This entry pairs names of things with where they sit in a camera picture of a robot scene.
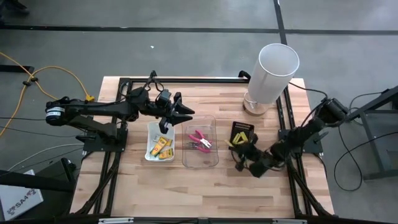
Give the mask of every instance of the white label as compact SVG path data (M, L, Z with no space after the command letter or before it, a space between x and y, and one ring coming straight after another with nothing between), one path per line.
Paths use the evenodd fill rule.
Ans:
M50 108L50 109L47 110L47 112L50 112L50 111L61 111L61 112L65 112L65 109L63 109L63 108L57 106L57 107Z
M48 112L46 116L61 116L61 112Z

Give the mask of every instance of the gray floor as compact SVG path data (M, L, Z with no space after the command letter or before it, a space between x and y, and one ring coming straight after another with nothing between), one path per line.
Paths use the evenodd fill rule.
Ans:
M18 24L74 26L277 28L271 0L41 0L28 1L27 5L32 10L29 18L9 15L7 20ZM280 5L287 29L398 29L398 2L394 0L280 0ZM0 50L5 54L36 68L46 65L68 68L96 96L105 75L148 75L155 69L161 76L235 77L240 70L251 71L261 47L280 41L278 34L0 30L0 36ZM398 84L398 36L288 35L287 42L301 60L296 77L304 78L308 87L323 90L345 105L356 95L383 91ZM4 63L10 62L0 58L0 64ZM10 116L27 75L2 73L1 77L0 116ZM57 97L84 97L77 82L62 72L49 70L39 78L42 86ZM322 98L317 93L308 95L312 107ZM371 99L371 96L360 98L354 105L361 106ZM17 116L42 118L48 100L35 86L30 87ZM5 123L6 120L0 121L0 125ZM73 128L55 128L41 121L13 121L11 127L61 136L79 133ZM347 124L341 131L348 147L366 141L360 126ZM398 222L398 178L365 182L356 192L338 188L333 180L333 167L345 149L337 130L329 132L322 143L336 214ZM0 169L8 169L46 147L67 143L77 141L7 130L0 138ZM50 151L23 165L77 148ZM369 146L358 149L354 156L365 174L377 171ZM67 157L79 164L80 151ZM48 161L33 168L38 171L47 164ZM358 171L348 157L343 159L337 173L346 188L359 181Z

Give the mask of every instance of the cylindrical container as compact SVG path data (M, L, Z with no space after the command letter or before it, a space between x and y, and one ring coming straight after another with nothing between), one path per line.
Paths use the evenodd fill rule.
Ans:
M261 49L251 74L248 92L257 103L275 102L300 65L299 56L284 44L269 44Z

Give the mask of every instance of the pink pliers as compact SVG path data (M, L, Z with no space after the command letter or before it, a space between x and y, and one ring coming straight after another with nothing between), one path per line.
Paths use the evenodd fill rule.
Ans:
M211 141L207 141L201 131L195 130L195 132L200 136L200 139L196 138L192 134L188 135L188 137L198 143L197 149L199 149L201 152L209 153L211 148Z

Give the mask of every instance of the wooden table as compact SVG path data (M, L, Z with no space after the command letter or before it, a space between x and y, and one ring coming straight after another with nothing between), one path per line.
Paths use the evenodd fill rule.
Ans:
M114 101L120 77L104 77L98 101ZM292 82L304 86L301 78ZM243 111L243 94L247 84L165 83L174 95L182 92L183 103L195 110L195 115L210 114L216 118L219 163L209 169L187 169L182 164L182 127L177 125L175 159L173 162L149 162L144 158L147 146L147 123L155 118L142 116L128 124L126 151L122 154L114 195L112 216L124 217L223 217L223 218L292 218L287 171L269 170L257 179L244 170L238 172L224 139L229 139L233 121L255 125L259 136L256 146L267 149L277 140L280 129L276 106L261 117ZM141 86L135 83L133 88ZM310 112L305 91L289 86L296 124L301 124ZM152 90L154 99L157 92ZM96 117L101 122L111 118ZM77 211L89 199L98 185L103 152L86 158L78 179L71 212ZM333 213L325 173L314 155L303 155L307 185L319 202ZM105 189L103 208L108 190ZM301 190L297 191L304 212Z

